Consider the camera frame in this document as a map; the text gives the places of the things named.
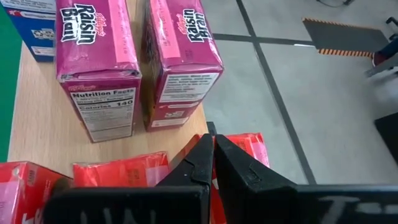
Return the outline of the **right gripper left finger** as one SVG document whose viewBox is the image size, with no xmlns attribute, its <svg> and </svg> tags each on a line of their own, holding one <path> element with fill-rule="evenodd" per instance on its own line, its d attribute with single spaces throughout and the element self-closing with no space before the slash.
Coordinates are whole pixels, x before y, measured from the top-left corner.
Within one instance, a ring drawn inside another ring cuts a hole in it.
<svg viewBox="0 0 398 224">
<path fill-rule="evenodd" d="M 209 224 L 213 137 L 204 134 L 155 187 L 85 187 L 52 197 L 43 224 Z"/>
</svg>

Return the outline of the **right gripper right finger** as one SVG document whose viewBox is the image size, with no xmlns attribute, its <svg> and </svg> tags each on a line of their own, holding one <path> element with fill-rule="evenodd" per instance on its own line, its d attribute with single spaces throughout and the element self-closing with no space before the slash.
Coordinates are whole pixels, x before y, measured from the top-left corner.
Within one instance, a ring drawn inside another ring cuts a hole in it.
<svg viewBox="0 0 398 224">
<path fill-rule="evenodd" d="M 223 135 L 215 171 L 227 224 L 398 224 L 398 185 L 296 184 Z"/>
</svg>

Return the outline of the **Froot Loops cereal box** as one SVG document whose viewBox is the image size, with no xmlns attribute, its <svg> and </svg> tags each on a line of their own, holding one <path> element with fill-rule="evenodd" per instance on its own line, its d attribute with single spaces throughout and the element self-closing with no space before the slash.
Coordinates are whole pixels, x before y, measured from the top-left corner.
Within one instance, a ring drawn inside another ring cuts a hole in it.
<svg viewBox="0 0 398 224">
<path fill-rule="evenodd" d="M 74 163 L 77 187 L 153 187 L 169 174 L 167 152 L 103 163 Z"/>
<path fill-rule="evenodd" d="M 191 140 L 179 151 L 176 156 L 169 162 L 170 170 L 173 170 L 182 161 L 182 159 L 193 149 L 194 145 L 200 140 L 202 134 L 195 134 Z M 240 147 L 250 156 L 258 160 L 260 163 L 270 167 L 267 149 L 261 133 L 243 133 L 230 134 L 226 136 L 231 142 Z M 211 197 L 210 197 L 210 221 L 211 224 L 227 224 L 224 214 L 223 204 L 219 195 L 218 181 L 216 171 L 213 168 Z"/>
<path fill-rule="evenodd" d="M 0 163 L 0 224 L 43 224 L 48 199 L 73 179 L 29 161 Z"/>
</svg>

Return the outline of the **Raisin Bran cereal box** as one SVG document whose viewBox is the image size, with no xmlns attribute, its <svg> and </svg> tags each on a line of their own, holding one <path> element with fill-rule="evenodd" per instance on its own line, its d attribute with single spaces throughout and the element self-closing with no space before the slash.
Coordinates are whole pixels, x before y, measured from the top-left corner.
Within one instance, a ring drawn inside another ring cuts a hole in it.
<svg viewBox="0 0 398 224">
<path fill-rule="evenodd" d="M 132 135 L 141 71 L 126 0 L 56 0 L 56 78 L 91 142 Z"/>
<path fill-rule="evenodd" d="M 147 131 L 183 126 L 224 71 L 201 0 L 147 0 L 142 60 Z"/>
</svg>

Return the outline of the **Frosted Flakes cereal box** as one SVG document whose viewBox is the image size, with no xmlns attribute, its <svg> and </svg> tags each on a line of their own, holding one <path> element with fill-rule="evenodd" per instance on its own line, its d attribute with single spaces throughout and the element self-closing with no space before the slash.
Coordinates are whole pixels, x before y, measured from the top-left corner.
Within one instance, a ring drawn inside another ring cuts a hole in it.
<svg viewBox="0 0 398 224">
<path fill-rule="evenodd" d="M 55 0 L 0 0 L 38 62 L 52 62 L 55 51 Z"/>
</svg>

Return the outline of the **wooden shelf black legs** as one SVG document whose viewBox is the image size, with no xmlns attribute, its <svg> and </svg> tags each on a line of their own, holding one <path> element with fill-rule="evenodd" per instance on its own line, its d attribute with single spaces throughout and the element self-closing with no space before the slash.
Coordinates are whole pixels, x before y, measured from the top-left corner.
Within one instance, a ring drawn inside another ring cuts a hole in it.
<svg viewBox="0 0 398 224">
<path fill-rule="evenodd" d="M 126 0 L 131 32 L 141 37 L 144 0 Z M 59 84 L 52 62 L 38 62 L 23 46 L 19 65 L 16 106 L 8 158 L 31 161 L 56 172 L 71 175 L 74 162 L 106 162 L 134 154 L 167 151 L 174 155 L 195 135 L 207 132 L 203 110 L 196 108 L 181 127 L 148 133 L 137 130 L 142 124 L 140 102 L 134 113 L 132 135 L 109 141 L 91 142 L 70 99 Z"/>
</svg>

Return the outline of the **grey chair base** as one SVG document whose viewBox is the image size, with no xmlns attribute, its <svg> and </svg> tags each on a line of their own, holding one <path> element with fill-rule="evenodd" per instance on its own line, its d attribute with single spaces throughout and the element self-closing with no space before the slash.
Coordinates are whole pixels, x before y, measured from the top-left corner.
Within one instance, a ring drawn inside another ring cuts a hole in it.
<svg viewBox="0 0 398 224">
<path fill-rule="evenodd" d="M 397 57 L 392 57 L 383 63 L 380 63 L 379 65 L 375 66 L 374 68 L 371 68 L 367 71 L 365 71 L 365 75 L 367 77 L 372 77 L 378 73 L 381 73 L 385 70 L 392 70 L 393 68 L 398 67 L 398 58 Z"/>
</svg>

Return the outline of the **black floor mat striped edge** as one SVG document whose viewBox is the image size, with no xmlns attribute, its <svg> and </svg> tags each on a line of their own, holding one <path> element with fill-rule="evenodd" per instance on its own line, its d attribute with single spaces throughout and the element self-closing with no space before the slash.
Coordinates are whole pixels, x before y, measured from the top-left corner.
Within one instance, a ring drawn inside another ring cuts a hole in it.
<svg viewBox="0 0 398 224">
<path fill-rule="evenodd" d="M 389 43 L 379 29 L 304 17 L 302 22 L 318 53 L 370 57 Z"/>
</svg>

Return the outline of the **person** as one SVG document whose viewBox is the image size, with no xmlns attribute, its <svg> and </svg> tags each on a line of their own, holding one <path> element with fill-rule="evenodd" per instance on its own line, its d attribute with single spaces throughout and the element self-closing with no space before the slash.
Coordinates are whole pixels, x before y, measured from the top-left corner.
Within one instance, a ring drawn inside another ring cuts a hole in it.
<svg viewBox="0 0 398 224">
<path fill-rule="evenodd" d="M 398 53 L 398 37 L 389 42 L 383 49 L 373 53 L 372 65 L 378 66 Z"/>
</svg>

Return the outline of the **green table mat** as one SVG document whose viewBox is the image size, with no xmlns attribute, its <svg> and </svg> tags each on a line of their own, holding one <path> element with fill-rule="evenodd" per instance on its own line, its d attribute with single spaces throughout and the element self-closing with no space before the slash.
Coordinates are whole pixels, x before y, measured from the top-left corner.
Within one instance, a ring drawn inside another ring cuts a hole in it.
<svg viewBox="0 0 398 224">
<path fill-rule="evenodd" d="M 0 162 L 6 162 L 11 138 L 22 40 L 0 5 Z"/>
</svg>

